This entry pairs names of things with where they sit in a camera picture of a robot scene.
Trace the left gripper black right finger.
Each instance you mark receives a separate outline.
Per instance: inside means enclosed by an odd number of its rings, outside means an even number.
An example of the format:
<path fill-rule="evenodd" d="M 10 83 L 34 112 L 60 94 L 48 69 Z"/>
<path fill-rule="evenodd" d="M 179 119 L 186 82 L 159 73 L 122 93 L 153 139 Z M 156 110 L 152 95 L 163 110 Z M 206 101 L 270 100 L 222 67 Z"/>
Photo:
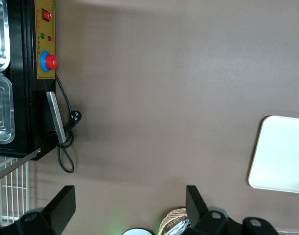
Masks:
<path fill-rule="evenodd" d="M 219 210 L 210 210 L 196 186 L 186 187 L 186 212 L 190 227 L 187 235 L 277 235 L 276 229 L 266 220 L 247 217 L 237 223 Z"/>

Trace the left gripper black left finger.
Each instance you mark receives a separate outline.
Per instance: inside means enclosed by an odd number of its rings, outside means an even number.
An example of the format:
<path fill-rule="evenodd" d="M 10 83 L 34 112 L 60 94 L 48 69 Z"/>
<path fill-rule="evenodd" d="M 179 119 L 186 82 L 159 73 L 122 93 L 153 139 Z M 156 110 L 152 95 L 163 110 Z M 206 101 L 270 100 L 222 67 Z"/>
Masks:
<path fill-rule="evenodd" d="M 2 235 L 60 235 L 76 211 L 75 187 L 65 186 L 44 208 L 25 213 L 1 228 Z"/>

